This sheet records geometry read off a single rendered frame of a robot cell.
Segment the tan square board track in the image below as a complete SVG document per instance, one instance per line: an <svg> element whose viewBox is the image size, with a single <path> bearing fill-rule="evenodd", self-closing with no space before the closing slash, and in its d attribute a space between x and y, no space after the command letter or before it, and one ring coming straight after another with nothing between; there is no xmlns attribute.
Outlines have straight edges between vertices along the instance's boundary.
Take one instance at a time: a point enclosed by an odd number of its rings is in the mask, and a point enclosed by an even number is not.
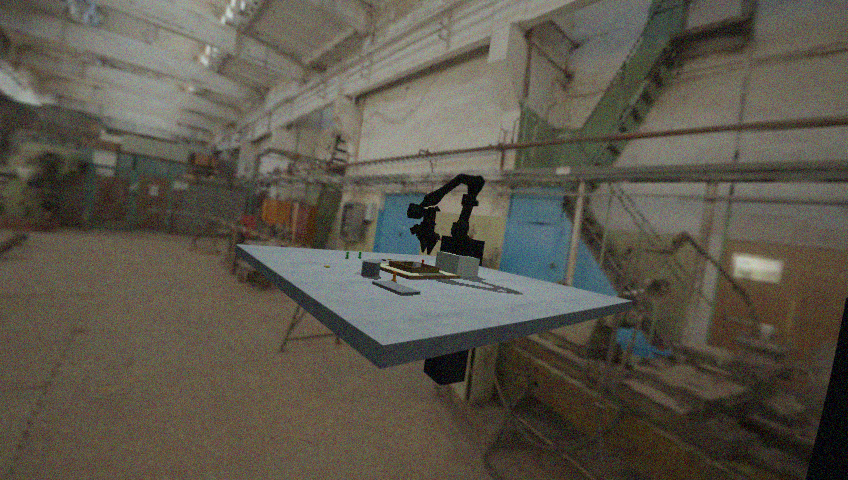
<svg viewBox="0 0 848 480"><path fill-rule="evenodd" d="M393 274L393 270L384 268L380 266L380 270ZM396 271L397 272L397 271ZM409 276L400 272L397 272L398 276L407 278L407 279L458 279L460 275L423 275L423 276Z"/></svg>

